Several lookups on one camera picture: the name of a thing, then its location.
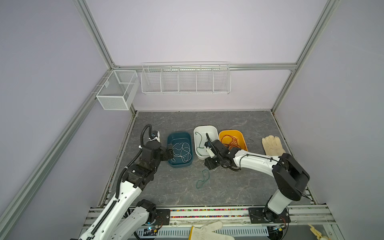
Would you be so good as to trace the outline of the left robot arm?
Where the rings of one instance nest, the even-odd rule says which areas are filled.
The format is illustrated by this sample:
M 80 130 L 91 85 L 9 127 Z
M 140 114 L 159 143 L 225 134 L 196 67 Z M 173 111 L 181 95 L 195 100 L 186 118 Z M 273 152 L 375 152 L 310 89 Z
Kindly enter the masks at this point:
M 127 240 L 139 227 L 154 222 L 156 205 L 147 200 L 138 202 L 127 217 L 124 215 L 147 184 L 154 180 L 160 163 L 171 158 L 172 149 L 162 146 L 160 133 L 153 131 L 150 124 L 146 125 L 140 136 L 140 150 L 121 171 L 115 195 L 80 239 Z

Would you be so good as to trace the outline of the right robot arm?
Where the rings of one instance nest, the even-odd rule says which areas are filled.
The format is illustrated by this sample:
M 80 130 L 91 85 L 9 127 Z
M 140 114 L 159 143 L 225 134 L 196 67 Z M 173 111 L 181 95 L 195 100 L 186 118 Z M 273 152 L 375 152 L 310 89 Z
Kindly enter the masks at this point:
M 273 177 L 278 189 L 269 198 L 263 210 L 257 212 L 257 217 L 265 223 L 289 223 L 288 206 L 298 202 L 304 196 L 310 175 L 287 153 L 280 156 L 266 156 L 247 152 L 240 148 L 227 148 L 219 140 L 212 141 L 206 135 L 205 147 L 209 157 L 204 160 L 209 170 L 217 167 L 239 172 L 251 169 Z

